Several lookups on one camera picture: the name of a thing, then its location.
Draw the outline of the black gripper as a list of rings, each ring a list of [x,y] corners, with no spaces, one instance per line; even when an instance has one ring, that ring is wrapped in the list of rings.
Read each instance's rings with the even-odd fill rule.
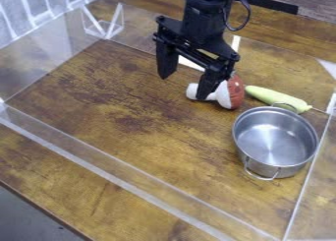
[[[156,18],[156,64],[161,79],[177,69],[178,56],[205,68],[197,87],[197,100],[205,100],[218,84],[230,77],[240,56],[222,39],[222,30],[209,32],[200,20],[178,21],[165,16]]]

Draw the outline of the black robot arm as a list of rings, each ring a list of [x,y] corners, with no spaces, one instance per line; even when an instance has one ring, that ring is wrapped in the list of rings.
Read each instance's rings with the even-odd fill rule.
[[[182,20],[156,17],[156,64],[161,79],[177,70],[178,56],[200,65],[197,100],[205,100],[220,82],[228,80],[240,56],[222,39],[232,0],[185,0]]]

